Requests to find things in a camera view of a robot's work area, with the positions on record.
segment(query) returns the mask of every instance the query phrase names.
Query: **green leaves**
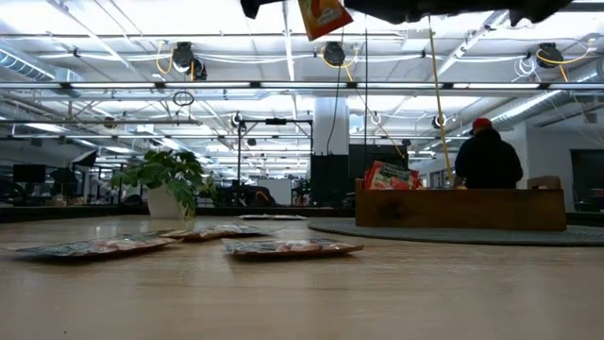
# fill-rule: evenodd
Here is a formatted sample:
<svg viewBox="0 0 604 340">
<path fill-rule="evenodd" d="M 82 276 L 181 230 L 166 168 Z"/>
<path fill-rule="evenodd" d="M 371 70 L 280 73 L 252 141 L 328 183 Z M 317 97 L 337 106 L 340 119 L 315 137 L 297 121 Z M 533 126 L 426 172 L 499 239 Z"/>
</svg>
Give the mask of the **green leaves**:
<svg viewBox="0 0 604 340">
<path fill-rule="evenodd" d="M 185 208 L 186 215 L 192 217 L 196 207 L 194 194 L 208 192 L 215 197 L 214 181 L 204 179 L 203 173 L 201 163 L 192 152 L 148 151 L 144 163 L 129 165 L 124 172 L 113 175 L 111 186 L 119 185 L 120 181 L 132 186 L 140 183 L 149 189 L 166 184 L 176 201 Z"/>
</svg>

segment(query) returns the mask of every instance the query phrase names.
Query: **potted plant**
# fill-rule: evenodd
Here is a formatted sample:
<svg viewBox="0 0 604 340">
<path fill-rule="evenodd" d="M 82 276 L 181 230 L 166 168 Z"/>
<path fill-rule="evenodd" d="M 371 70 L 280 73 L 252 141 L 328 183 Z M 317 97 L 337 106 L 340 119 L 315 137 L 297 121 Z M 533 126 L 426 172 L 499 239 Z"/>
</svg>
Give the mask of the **potted plant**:
<svg viewBox="0 0 604 340">
<path fill-rule="evenodd" d="M 195 216 L 195 197 L 200 192 L 215 192 L 211 177 L 203 178 L 201 163 L 189 151 L 148 151 L 140 164 L 129 165 L 111 178 L 111 186 L 145 185 L 151 217 Z"/>
</svg>

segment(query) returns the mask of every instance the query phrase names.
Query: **wooden box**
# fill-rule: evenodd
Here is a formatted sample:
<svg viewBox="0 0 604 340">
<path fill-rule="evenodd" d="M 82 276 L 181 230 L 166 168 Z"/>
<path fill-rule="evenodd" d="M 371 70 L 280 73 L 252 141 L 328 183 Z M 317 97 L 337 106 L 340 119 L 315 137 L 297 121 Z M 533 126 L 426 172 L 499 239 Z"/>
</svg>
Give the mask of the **wooden box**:
<svg viewBox="0 0 604 340">
<path fill-rule="evenodd" d="M 356 183 L 360 227 L 566 230 L 564 197 L 547 190 L 363 190 Z"/>
</svg>

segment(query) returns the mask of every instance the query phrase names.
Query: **gray rug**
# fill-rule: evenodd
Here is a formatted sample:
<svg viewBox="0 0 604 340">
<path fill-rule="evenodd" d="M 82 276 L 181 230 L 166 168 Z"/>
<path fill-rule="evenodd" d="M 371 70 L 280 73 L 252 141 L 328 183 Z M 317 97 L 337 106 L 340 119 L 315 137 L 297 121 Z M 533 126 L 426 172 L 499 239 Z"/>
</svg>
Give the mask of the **gray rug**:
<svg viewBox="0 0 604 340">
<path fill-rule="evenodd" d="M 315 221 L 312 230 L 388 240 L 454 244 L 604 247 L 604 228 L 569 226 L 567 231 L 357 227 L 355 220 Z"/>
</svg>

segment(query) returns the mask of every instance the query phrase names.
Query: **white pot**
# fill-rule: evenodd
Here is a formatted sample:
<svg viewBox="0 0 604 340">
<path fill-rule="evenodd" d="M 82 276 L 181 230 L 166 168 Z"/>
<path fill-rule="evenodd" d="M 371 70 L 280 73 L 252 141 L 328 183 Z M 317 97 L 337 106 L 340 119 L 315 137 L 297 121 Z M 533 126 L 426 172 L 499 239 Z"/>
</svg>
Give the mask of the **white pot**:
<svg viewBox="0 0 604 340">
<path fill-rule="evenodd" d="M 183 219 L 185 209 L 168 192 L 168 186 L 147 190 L 147 205 L 151 218 Z"/>
</svg>

